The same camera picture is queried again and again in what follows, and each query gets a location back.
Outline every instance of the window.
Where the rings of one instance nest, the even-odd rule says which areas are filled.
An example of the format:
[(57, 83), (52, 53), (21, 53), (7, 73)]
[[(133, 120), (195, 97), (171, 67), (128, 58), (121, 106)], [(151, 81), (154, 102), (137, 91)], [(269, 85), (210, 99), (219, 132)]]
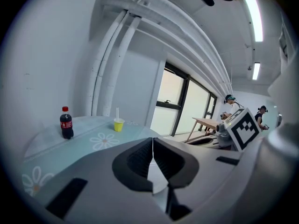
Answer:
[(166, 136), (189, 133), (193, 117), (213, 115), (216, 96), (183, 71), (166, 63), (150, 128)]

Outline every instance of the bottle label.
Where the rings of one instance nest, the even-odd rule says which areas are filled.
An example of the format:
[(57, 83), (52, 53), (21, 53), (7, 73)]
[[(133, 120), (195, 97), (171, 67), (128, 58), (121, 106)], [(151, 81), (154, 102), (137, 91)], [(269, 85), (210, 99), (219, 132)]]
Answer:
[(73, 124), (71, 121), (69, 122), (60, 122), (60, 126), (62, 129), (68, 129), (68, 128), (71, 128), (73, 127)]

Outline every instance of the ceiling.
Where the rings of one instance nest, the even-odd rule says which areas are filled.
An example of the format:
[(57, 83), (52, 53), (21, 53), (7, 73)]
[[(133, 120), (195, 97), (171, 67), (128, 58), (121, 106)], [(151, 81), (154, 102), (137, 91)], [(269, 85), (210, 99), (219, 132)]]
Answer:
[[(263, 42), (255, 42), (251, 16), (244, 0), (214, 0), (209, 7), (201, 0), (169, 0), (186, 11), (204, 30), (232, 74), (234, 90), (269, 95), (269, 85), (280, 74), (278, 39), (281, 34), (279, 8), (271, 0), (257, 0)], [(261, 63), (258, 79), (251, 80), (254, 62)]]

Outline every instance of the floor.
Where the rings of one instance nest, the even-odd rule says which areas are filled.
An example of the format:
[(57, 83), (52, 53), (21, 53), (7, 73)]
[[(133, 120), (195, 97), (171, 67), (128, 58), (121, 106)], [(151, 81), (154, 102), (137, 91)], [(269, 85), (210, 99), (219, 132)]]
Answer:
[[(194, 131), (192, 133), (190, 139), (202, 136), (205, 133), (206, 133), (205, 131)], [(174, 141), (177, 141), (177, 142), (185, 142), (187, 140), (189, 134), (190, 133), (178, 134), (178, 135), (175, 135), (174, 137), (172, 137), (172, 136), (165, 136), (163, 138), (166, 138), (166, 139), (169, 139), (169, 140), (174, 140)]]

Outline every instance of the wooden table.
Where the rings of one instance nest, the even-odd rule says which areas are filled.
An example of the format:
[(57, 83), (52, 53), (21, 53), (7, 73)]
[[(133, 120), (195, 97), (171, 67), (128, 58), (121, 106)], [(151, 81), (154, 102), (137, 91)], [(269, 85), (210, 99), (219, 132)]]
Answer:
[(195, 124), (193, 126), (193, 129), (191, 130), (191, 133), (189, 134), (189, 137), (185, 141), (185, 143), (188, 142), (188, 140), (190, 139), (191, 134), (193, 133), (193, 131), (194, 131), (195, 126), (197, 125), (197, 123), (200, 123), (201, 125), (204, 125), (204, 126), (208, 127), (208, 129), (206, 130), (205, 135), (203, 135), (203, 136), (207, 135), (207, 132), (208, 132), (209, 129), (216, 130), (217, 125), (219, 125), (218, 121), (212, 120), (212, 119), (199, 119), (199, 118), (193, 118), (193, 119), (195, 119)]

